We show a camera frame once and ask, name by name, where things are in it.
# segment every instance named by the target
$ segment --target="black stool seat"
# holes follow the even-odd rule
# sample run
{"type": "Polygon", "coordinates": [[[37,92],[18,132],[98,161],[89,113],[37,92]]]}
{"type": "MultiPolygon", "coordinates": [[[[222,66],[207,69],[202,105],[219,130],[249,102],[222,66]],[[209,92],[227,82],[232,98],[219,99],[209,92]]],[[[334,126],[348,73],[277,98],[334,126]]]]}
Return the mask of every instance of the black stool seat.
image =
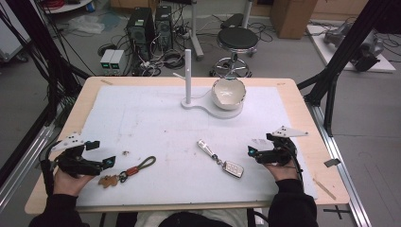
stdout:
{"type": "Polygon", "coordinates": [[[227,27],[218,33],[218,42],[232,49],[250,49],[256,46],[257,36],[247,28],[227,27]]]}

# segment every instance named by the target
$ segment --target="black sleeve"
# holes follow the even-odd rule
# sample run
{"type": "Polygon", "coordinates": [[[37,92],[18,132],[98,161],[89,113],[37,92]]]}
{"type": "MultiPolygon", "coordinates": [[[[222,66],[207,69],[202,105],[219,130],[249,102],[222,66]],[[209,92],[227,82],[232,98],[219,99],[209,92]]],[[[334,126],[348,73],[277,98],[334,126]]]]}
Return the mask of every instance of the black sleeve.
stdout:
{"type": "Polygon", "coordinates": [[[316,203],[299,180],[276,182],[279,188],[269,210],[269,227],[318,226],[316,203]]]}
{"type": "Polygon", "coordinates": [[[47,198],[44,212],[35,217],[29,227],[80,227],[84,226],[75,210],[78,197],[52,195],[47,198]]]}

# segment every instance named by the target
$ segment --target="stool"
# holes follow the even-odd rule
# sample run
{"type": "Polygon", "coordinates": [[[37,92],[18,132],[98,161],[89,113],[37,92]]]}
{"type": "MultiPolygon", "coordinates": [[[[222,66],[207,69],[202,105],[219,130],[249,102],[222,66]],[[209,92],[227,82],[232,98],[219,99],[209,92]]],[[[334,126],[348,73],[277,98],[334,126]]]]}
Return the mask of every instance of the stool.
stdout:
{"type": "Polygon", "coordinates": [[[253,55],[258,42],[257,36],[247,28],[227,27],[218,33],[218,46],[230,51],[231,58],[219,60],[209,75],[219,75],[221,78],[250,78],[252,73],[246,62],[238,58],[237,54],[248,53],[253,55]]]}

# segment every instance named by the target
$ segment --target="white bowl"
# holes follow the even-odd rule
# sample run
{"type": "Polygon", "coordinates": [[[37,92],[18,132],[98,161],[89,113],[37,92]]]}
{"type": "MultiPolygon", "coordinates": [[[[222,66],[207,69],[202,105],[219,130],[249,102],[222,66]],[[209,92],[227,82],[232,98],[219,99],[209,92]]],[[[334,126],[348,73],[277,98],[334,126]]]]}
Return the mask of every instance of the white bowl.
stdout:
{"type": "Polygon", "coordinates": [[[223,110],[235,110],[242,105],[247,91],[238,79],[219,79],[213,84],[213,102],[223,110]]]}

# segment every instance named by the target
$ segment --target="key fob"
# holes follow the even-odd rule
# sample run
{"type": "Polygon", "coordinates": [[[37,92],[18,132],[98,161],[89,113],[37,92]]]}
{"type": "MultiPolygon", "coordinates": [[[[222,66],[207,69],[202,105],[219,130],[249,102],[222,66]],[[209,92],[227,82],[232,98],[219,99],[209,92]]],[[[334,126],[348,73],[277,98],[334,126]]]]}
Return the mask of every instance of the key fob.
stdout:
{"type": "Polygon", "coordinates": [[[242,173],[244,173],[244,168],[232,162],[224,162],[223,170],[230,173],[231,175],[241,178],[242,173]]]}

